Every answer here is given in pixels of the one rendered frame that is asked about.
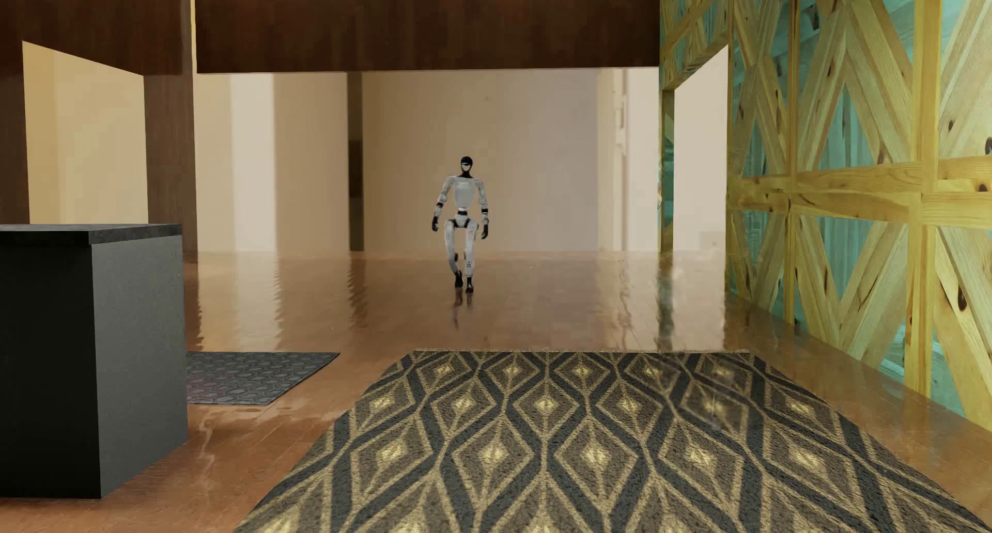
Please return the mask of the dark studded floor mat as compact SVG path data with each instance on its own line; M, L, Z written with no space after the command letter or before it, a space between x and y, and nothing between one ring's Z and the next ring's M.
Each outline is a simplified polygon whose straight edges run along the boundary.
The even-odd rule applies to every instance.
M188 351L187 403L269 405L338 356L330 351Z

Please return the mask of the diamond patterned beige black rug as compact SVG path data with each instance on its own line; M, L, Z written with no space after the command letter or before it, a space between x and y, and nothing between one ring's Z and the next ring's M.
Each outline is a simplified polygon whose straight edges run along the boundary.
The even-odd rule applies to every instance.
M992 533L745 351L413 351L234 533Z

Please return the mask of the white right robot leg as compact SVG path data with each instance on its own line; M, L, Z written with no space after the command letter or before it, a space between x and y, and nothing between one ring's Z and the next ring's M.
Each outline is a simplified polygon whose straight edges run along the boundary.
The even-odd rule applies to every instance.
M455 251L453 235L454 235L454 230L459 226L461 226L461 224L464 223L465 220L466 220L466 215L460 213L457 216L454 216L454 218L450 218L449 220L447 220L443 226L445 255L447 258L447 263L449 268L451 268L452 273L457 278L456 280L461 279L461 270L459 268L459 264L457 261L458 254Z

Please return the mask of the dark grey block cabinet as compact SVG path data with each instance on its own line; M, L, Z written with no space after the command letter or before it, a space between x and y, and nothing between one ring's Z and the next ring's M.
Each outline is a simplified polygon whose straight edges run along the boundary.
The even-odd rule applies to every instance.
M189 438L179 223L0 224L0 498L106 497Z

